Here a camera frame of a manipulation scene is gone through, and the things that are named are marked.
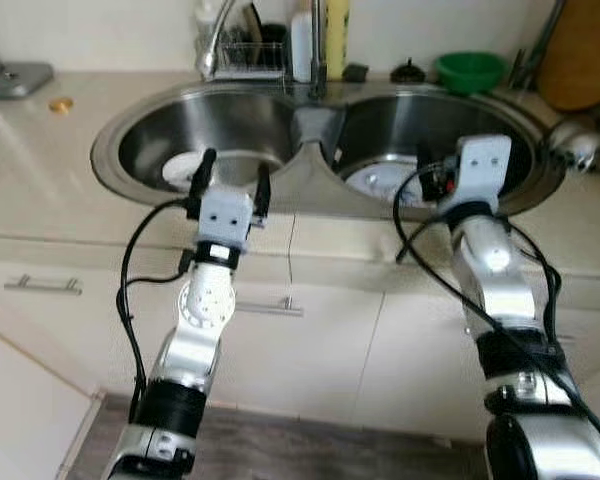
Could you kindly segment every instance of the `dish rack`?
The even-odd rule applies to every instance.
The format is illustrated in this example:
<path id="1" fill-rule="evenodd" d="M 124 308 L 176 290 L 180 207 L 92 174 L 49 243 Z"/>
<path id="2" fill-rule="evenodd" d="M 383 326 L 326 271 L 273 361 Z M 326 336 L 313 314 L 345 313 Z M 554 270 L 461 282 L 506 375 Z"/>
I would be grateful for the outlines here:
<path id="1" fill-rule="evenodd" d="M 286 72 L 284 42 L 223 41 L 218 45 L 216 79 L 284 81 Z"/>

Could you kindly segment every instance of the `yellow bottle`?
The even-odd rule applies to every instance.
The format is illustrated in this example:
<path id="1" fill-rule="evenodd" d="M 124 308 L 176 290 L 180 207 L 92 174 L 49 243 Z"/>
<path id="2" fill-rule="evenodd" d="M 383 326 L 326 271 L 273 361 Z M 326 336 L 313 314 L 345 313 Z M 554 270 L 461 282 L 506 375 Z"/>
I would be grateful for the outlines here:
<path id="1" fill-rule="evenodd" d="M 342 80 L 347 63 L 349 0 L 327 0 L 327 76 Z"/>

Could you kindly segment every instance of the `double sink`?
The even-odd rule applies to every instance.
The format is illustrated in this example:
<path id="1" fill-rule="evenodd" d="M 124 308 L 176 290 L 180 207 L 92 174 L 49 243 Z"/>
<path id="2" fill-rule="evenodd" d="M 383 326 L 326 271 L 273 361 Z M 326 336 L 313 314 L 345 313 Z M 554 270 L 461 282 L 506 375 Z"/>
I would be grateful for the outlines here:
<path id="1" fill-rule="evenodd" d="M 181 196 L 202 152 L 214 148 L 215 182 L 252 191 L 258 165 L 269 165 L 272 212 L 388 218 L 390 184 L 415 169 L 418 144 L 444 158 L 462 136 L 505 134 L 513 149 L 501 210 L 515 214 L 546 199 L 564 178 L 564 167 L 544 150 L 546 132 L 503 100 L 456 97 L 432 85 L 333 84 L 317 104 L 301 87 L 204 84 L 123 112 L 100 132 L 91 157 L 102 184 L 140 203 Z M 401 211 L 407 220 L 428 214 L 418 202 Z"/>

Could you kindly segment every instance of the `wooden cutting board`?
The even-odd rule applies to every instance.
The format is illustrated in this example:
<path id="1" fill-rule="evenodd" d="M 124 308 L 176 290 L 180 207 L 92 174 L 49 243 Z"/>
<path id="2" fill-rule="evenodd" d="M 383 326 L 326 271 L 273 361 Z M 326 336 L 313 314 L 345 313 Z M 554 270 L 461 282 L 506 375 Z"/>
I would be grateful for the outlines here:
<path id="1" fill-rule="evenodd" d="M 600 103 L 600 0 L 567 0 L 537 86 L 545 101 L 558 110 Z"/>

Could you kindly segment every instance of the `green bowl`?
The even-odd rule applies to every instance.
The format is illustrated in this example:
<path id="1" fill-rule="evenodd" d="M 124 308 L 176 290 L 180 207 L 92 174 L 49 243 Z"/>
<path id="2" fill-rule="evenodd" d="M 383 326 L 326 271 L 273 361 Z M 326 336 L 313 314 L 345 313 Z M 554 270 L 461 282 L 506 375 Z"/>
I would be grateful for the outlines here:
<path id="1" fill-rule="evenodd" d="M 506 62 L 486 52 L 457 52 L 436 60 L 436 70 L 442 84 L 460 95 L 488 92 L 505 74 Z"/>

